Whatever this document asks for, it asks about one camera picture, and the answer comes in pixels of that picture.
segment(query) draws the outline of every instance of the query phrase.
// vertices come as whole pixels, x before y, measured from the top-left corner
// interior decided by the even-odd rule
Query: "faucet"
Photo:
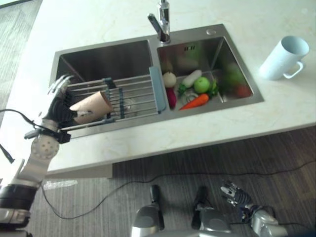
[[[156,30],[158,38],[162,43],[170,42],[170,21],[169,21],[169,3],[166,0],[160,0],[158,3],[159,22],[155,15],[150,13],[148,20]]]

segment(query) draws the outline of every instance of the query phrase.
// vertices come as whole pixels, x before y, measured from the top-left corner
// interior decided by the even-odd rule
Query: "mug handle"
[[[302,69],[304,68],[304,64],[301,61],[297,61],[296,62],[298,64],[298,66],[300,66],[299,70],[297,70],[295,73],[293,73],[292,75],[284,73],[283,76],[287,79],[290,79],[292,77],[294,77],[296,74],[298,74],[300,71],[302,71]]]

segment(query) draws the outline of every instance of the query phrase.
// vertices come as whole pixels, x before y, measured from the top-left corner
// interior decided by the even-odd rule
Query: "carrot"
[[[208,102],[208,100],[209,100],[208,94],[206,94],[206,93],[201,94],[197,98],[195,98],[193,101],[190,101],[188,104],[181,107],[181,109],[179,109],[179,110],[186,110],[186,109],[191,109],[191,108],[195,108],[195,107],[204,105]]]

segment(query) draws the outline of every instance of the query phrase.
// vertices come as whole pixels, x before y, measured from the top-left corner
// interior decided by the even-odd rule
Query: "green apple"
[[[198,94],[202,94],[202,93],[207,92],[209,90],[210,86],[211,86],[211,83],[209,82],[209,80],[206,77],[199,77],[194,82],[194,90]]]

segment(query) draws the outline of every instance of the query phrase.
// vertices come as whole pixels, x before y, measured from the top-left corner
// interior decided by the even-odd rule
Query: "blue rack handle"
[[[158,67],[150,67],[149,74],[152,80],[155,104],[157,107],[157,112],[165,110],[167,107],[167,103],[164,96],[164,87],[162,85],[161,72]]]

